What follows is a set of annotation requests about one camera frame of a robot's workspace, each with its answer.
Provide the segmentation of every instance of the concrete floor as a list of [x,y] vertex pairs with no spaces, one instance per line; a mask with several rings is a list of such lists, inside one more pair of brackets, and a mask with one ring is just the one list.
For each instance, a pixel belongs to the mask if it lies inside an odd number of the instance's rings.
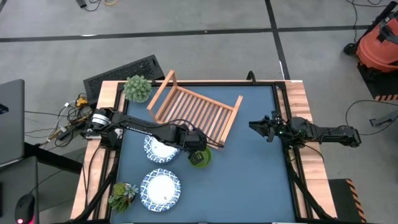
[[[271,0],[271,4],[278,27],[352,26],[354,22],[352,5],[345,0]],[[381,10],[358,7],[358,24],[369,24]],[[8,0],[0,12],[0,40],[270,27],[262,0],[119,0],[111,7],[101,4],[95,12],[79,9],[75,1]],[[355,59],[341,53],[352,41],[353,30],[279,35],[290,77],[304,81],[318,125],[344,124],[345,111],[352,102],[371,99]],[[84,92],[84,79],[151,54],[156,55],[164,72],[175,69],[181,79],[243,79],[249,70],[258,79],[283,79],[274,37],[263,32],[2,42],[0,83],[23,78],[25,109],[58,113],[65,102]],[[373,132],[368,119],[393,109],[385,105],[358,105],[350,112],[349,121],[361,133]],[[51,116],[26,114],[25,130],[49,128],[54,122]],[[369,222],[398,220],[397,131],[398,125],[393,124],[388,131],[363,136],[361,147],[356,149],[322,144],[328,177],[354,181]],[[45,131],[35,136],[46,134]],[[30,143],[43,140],[26,138]],[[68,147],[54,152],[76,159],[84,152],[85,144],[85,140],[76,138]],[[40,166],[39,171],[40,179],[44,179],[54,169]],[[76,175],[62,172],[40,185],[41,223],[68,219],[77,182]]]

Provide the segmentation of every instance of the desk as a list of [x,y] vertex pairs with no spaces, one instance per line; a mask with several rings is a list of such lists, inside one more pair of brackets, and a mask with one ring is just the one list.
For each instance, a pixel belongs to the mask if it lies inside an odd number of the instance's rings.
[[[2,183],[2,217],[0,223],[15,223],[15,206],[18,200],[37,186],[37,159],[32,156],[0,168]],[[35,197],[34,224],[39,223],[39,190],[33,190]]]
[[[223,83],[251,83],[249,80],[199,80],[199,81],[180,81],[179,84],[184,83],[219,83],[220,85]],[[271,83],[275,81],[269,80],[258,80],[258,83]],[[103,82],[101,93],[99,95],[99,101],[97,107],[113,107],[115,104],[116,92],[118,89],[117,81],[108,81]],[[305,95],[304,85],[301,81],[286,81],[285,82],[287,98],[289,99],[289,109],[291,111],[292,116],[301,116],[308,120],[312,120],[310,109],[308,106],[307,97]],[[283,116],[286,118],[286,108],[284,106],[284,98],[282,96],[282,90],[278,90],[279,104]],[[121,99],[119,104],[117,105],[118,110],[122,111],[124,105],[124,96],[121,95]],[[98,147],[99,140],[92,140],[88,143],[85,161],[84,161],[84,169],[86,173],[88,172],[88,164],[93,157],[94,151]],[[310,143],[310,146],[319,150],[319,145],[315,143]],[[93,163],[91,165],[91,177],[90,177],[90,186],[88,189],[88,198],[94,196],[96,191],[98,190],[98,184],[100,181],[100,175],[102,169],[110,170],[112,165],[112,158],[110,158],[110,162],[108,167],[103,167],[105,150],[100,149],[95,157],[93,158]],[[318,203],[325,209],[327,213],[331,216],[336,217],[335,206],[333,204],[333,199],[331,197],[330,188],[328,185],[328,180],[325,172],[325,167],[323,165],[321,157],[311,149],[303,148],[300,150],[303,173],[305,176],[306,184],[309,191],[318,201]],[[107,198],[109,196],[109,192],[105,192],[103,196],[103,200],[101,201],[101,205],[99,208],[98,218],[104,218],[106,216],[106,204]],[[299,215],[303,218],[307,217],[305,211],[304,200],[302,194],[297,190],[297,198],[298,198],[298,208]],[[76,192],[75,203],[73,204],[71,218],[77,217],[84,209],[85,204],[85,190],[83,183],[83,174],[80,176],[80,181],[78,185],[78,189]]]

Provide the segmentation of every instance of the white plate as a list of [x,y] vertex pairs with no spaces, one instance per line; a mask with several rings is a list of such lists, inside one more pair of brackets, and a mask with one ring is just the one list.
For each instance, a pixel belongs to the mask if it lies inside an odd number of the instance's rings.
[[156,169],[141,183],[141,202],[153,212],[163,212],[175,205],[181,194],[179,179],[169,170]]
[[180,150],[174,147],[166,146],[158,142],[156,138],[152,136],[145,136],[144,150],[147,153],[148,159],[156,163],[169,162],[180,152]]

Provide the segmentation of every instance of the succulent plant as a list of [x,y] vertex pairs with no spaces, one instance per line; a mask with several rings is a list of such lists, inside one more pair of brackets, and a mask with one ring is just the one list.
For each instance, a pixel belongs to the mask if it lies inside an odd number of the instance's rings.
[[126,211],[134,200],[138,188],[129,183],[118,183],[113,186],[113,193],[109,197],[109,205],[117,212]]
[[152,86],[144,76],[140,77],[138,75],[134,75],[131,78],[127,78],[127,82],[124,84],[124,94],[126,95],[126,99],[137,103],[147,101],[151,92]]

